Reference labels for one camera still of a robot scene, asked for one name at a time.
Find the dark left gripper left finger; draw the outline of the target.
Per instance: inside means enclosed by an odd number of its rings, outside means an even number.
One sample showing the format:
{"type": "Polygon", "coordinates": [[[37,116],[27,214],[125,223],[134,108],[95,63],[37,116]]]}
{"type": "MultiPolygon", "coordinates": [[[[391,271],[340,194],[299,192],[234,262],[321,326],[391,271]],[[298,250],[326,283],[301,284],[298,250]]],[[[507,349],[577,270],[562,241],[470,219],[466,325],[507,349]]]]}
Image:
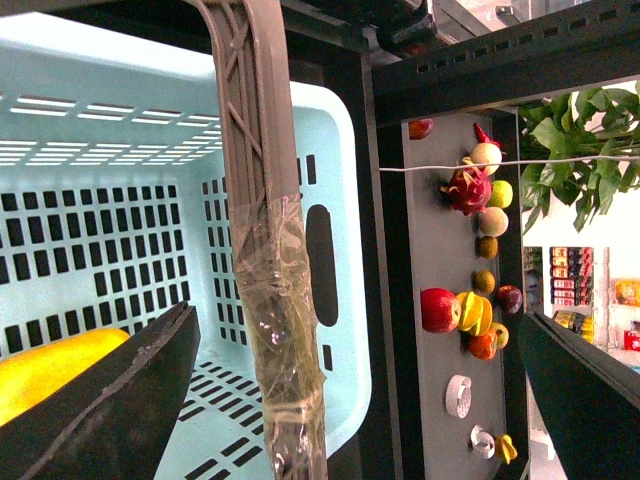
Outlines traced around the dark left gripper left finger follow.
{"type": "Polygon", "coordinates": [[[184,403],[200,342],[181,302],[1,428],[4,479],[151,479],[184,403]]]}

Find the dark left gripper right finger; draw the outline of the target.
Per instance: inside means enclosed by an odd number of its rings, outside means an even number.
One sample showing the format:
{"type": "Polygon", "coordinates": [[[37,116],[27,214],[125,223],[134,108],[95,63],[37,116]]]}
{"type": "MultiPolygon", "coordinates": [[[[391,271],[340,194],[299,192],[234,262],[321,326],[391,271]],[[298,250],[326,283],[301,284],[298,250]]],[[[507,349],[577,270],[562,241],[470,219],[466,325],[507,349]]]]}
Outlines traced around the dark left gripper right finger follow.
{"type": "Polygon", "coordinates": [[[522,315],[518,345],[569,479],[639,477],[639,374],[537,313],[522,315]]]}

